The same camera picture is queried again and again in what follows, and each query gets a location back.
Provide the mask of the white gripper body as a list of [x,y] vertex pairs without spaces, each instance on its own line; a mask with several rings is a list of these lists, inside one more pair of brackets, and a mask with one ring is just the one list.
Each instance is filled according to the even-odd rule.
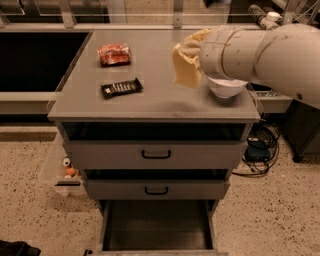
[[239,46],[242,31],[234,26],[221,25],[213,28],[200,46],[200,69],[215,79],[241,79],[237,73],[226,71],[228,66],[224,59],[229,46]]

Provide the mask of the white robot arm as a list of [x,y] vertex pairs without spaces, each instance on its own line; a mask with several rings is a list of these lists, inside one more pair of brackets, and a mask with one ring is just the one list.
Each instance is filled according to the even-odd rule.
[[191,88],[203,75],[242,80],[320,107],[320,31],[308,25],[203,29],[173,48],[172,61],[175,81]]

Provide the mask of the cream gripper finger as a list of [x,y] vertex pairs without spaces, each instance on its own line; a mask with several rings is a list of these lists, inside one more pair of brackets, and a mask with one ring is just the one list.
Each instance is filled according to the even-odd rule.
[[199,64],[199,53],[202,43],[208,37],[211,29],[202,29],[186,37],[178,47],[179,55],[189,64]]

